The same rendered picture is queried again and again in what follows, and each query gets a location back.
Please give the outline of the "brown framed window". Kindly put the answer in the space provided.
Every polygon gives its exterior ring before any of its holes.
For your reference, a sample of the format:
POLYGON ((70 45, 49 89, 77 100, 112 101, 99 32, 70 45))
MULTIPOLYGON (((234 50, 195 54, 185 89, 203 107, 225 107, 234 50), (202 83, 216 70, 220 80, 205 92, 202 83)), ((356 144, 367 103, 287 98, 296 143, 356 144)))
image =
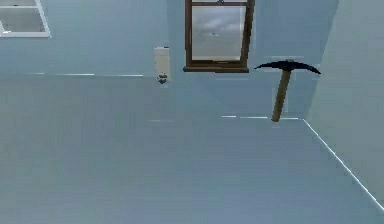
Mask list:
POLYGON ((248 73, 256 0, 185 0, 184 72, 248 73))

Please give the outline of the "cream rectangular box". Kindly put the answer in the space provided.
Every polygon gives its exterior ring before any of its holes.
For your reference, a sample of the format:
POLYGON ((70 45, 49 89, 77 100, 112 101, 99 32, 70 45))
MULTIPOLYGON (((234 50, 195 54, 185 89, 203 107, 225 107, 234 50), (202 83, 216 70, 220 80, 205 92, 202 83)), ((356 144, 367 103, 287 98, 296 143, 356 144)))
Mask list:
POLYGON ((154 49, 154 61, 156 74, 161 79, 170 79, 170 54, 167 47, 156 47, 154 49))

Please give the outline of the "white framed window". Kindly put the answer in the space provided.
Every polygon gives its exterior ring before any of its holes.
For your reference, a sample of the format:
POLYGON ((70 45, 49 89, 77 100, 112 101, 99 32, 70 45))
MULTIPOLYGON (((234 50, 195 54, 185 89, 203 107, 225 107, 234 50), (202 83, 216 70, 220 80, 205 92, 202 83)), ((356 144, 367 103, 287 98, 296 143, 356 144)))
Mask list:
POLYGON ((42 0, 0 0, 0 38, 49 38, 42 0))

